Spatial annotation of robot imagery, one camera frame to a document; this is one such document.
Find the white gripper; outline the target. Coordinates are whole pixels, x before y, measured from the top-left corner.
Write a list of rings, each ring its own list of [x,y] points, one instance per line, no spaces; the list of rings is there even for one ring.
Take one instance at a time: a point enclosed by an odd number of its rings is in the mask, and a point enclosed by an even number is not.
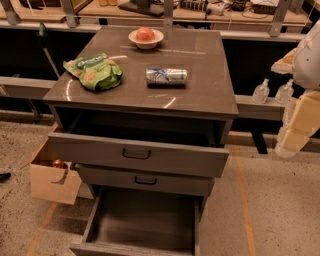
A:
[[[275,152],[280,157],[293,157],[320,129],[320,20],[271,70],[292,74],[294,82],[307,90],[298,99],[291,99],[283,114]]]

